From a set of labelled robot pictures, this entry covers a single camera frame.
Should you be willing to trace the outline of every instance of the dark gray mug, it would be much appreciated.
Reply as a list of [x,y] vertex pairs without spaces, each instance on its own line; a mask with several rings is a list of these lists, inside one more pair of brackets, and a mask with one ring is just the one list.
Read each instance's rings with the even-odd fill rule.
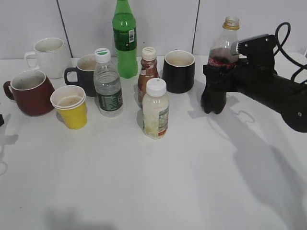
[[184,50],[168,52],[164,58],[162,79],[166,82],[167,91],[184,93],[194,84],[195,57]]
[[[96,67],[95,54],[89,54],[81,57],[77,61],[76,67],[67,68],[64,72],[64,80],[67,85],[78,85],[84,89],[87,96],[95,97],[96,90],[94,86],[94,70]],[[67,74],[77,72],[77,81],[68,81]]]

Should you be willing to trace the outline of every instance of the cup rim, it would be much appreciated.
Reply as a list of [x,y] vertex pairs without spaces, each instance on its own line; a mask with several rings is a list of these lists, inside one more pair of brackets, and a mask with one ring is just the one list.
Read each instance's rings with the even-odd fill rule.
[[[77,103],[72,104],[72,105],[68,105],[68,106],[59,106],[59,105],[54,104],[53,101],[52,101],[52,96],[56,93],[56,91],[58,91],[58,90],[60,90],[60,89],[62,89],[62,88],[67,88],[67,87],[75,87],[75,88],[81,89],[82,92],[83,92],[83,97],[82,97],[82,99],[81,99],[80,101],[78,101]],[[84,91],[84,89],[81,88],[80,86],[78,86],[78,85],[65,85],[65,86],[62,86],[62,87],[56,89],[56,90],[51,94],[51,96],[50,96],[50,102],[51,102],[52,106],[55,107],[56,109],[60,109],[60,110],[70,110],[70,109],[74,109],[75,107],[81,105],[81,104],[85,101],[85,98],[86,98],[85,91]]]
[[[176,66],[176,65],[173,65],[173,64],[169,63],[169,62],[167,61],[167,59],[166,59],[167,55],[169,55],[169,54],[171,54],[171,53],[177,53],[177,52],[183,52],[183,53],[189,54],[190,56],[193,57],[193,61],[192,61],[190,64],[185,65],[185,66]],[[190,52],[188,52],[188,51],[175,49],[175,50],[169,51],[167,54],[165,54],[165,56],[164,56],[164,61],[165,61],[168,65],[170,65],[170,66],[174,66],[174,67],[178,67],[178,68],[184,68],[184,67],[188,67],[188,66],[193,65],[193,64],[195,63],[195,57],[194,57],[194,55],[193,55],[192,53],[190,53]]]
[[87,57],[87,56],[94,56],[94,58],[95,58],[95,54],[87,54],[87,55],[82,56],[81,58],[79,58],[79,59],[77,60],[76,68],[78,68],[79,70],[82,70],[82,71],[84,71],[84,72],[93,72],[94,70],[85,70],[85,69],[82,69],[82,68],[80,68],[80,67],[78,66],[78,62],[79,62],[82,58],[85,58],[85,57]]
[[58,108],[58,107],[55,107],[55,108],[58,109],[58,110],[72,110],[72,109],[79,107],[84,102],[85,102],[85,97],[83,97],[82,100],[80,100],[76,104],[73,104],[72,107],[67,106],[67,108]]
[[[55,50],[46,51],[46,52],[45,52],[45,51],[39,51],[39,50],[35,49],[35,46],[36,46],[38,43],[40,43],[40,42],[42,42],[42,41],[45,41],[45,40],[48,40],[48,39],[57,39],[57,40],[60,40],[60,41],[62,42],[62,45],[61,45],[59,48],[55,49]],[[35,52],[38,52],[38,53],[51,53],[51,52],[54,52],[54,51],[57,51],[57,50],[61,49],[63,46],[64,46],[64,41],[63,41],[63,39],[60,39],[60,38],[58,38],[58,37],[48,37],[48,38],[44,38],[44,39],[41,39],[41,40],[35,42],[35,44],[33,45],[33,49],[34,49]]]
[[[30,88],[30,89],[21,90],[21,89],[15,88],[15,87],[12,85],[13,80],[14,80],[15,78],[19,77],[20,75],[22,75],[22,74],[24,74],[24,73],[27,73],[27,72],[41,72],[41,73],[44,75],[44,80],[43,80],[41,83],[39,83],[37,86],[32,87],[32,88]],[[10,82],[10,86],[11,86],[14,90],[17,90],[17,91],[28,91],[28,90],[33,90],[33,89],[35,89],[35,88],[41,86],[41,85],[46,81],[46,78],[47,78],[46,74],[45,74],[43,71],[39,70],[39,69],[26,70],[26,71],[23,71],[23,72],[17,74],[15,77],[13,77],[12,80],[11,80],[11,82]]]

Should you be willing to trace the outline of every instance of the white tiled wall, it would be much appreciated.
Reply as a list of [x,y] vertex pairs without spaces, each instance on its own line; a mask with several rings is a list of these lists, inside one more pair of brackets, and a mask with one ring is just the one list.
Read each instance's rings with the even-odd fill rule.
[[[194,54],[208,55],[214,39],[222,31],[225,17],[240,18],[238,38],[275,34],[282,22],[290,22],[291,33],[284,48],[301,51],[307,47],[306,0],[201,0],[195,34]],[[283,40],[286,31],[281,30]]]
[[23,58],[46,37],[66,41],[56,0],[0,1],[0,59]]
[[[99,47],[115,55],[112,19],[116,0],[59,0],[72,54],[80,57]],[[192,50],[198,0],[130,0],[137,21],[138,52],[153,46],[158,55]]]
[[[137,20],[138,51],[153,46],[158,55],[192,50],[199,0],[130,0]],[[115,55],[112,18],[116,0],[59,0],[74,57],[105,46]],[[307,48],[305,0],[200,0],[194,54],[207,55],[228,15],[238,16],[241,38],[273,34],[284,21],[292,25],[287,51]],[[23,58],[42,38],[65,39],[57,0],[2,0],[0,59]]]

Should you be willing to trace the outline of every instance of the yellow paper cup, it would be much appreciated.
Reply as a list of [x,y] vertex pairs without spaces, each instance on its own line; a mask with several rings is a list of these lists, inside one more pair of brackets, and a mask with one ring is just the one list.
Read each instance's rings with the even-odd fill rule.
[[68,128],[79,129],[87,123],[85,98],[84,89],[68,85],[55,90],[50,101]]

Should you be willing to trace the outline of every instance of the clear plastic bottle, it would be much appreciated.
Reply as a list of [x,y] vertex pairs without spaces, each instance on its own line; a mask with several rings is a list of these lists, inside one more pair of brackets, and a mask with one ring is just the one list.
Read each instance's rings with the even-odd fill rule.
[[142,69],[138,79],[138,102],[142,107],[143,96],[146,93],[146,83],[152,78],[159,78],[157,69],[157,52],[152,47],[145,47],[142,50]]
[[[227,69],[231,69],[239,60],[239,55],[232,55],[230,53],[231,44],[238,40],[239,18],[226,17],[223,28],[224,30],[220,36],[211,46],[208,65],[216,67],[226,66]],[[213,111],[219,114],[226,105],[225,92],[215,92],[206,87],[201,98],[202,106],[206,113]]]
[[111,62],[110,51],[100,48],[95,51],[97,65],[94,71],[94,85],[103,116],[115,117],[123,111],[123,98],[118,72]]
[[215,40],[210,49],[208,64],[211,66],[227,66],[232,68],[239,59],[239,55],[230,53],[231,44],[238,40],[237,30],[240,28],[239,18],[226,17],[223,24],[224,30]]
[[166,82],[152,78],[146,84],[143,97],[143,130],[152,139],[164,137],[168,128],[168,96]]

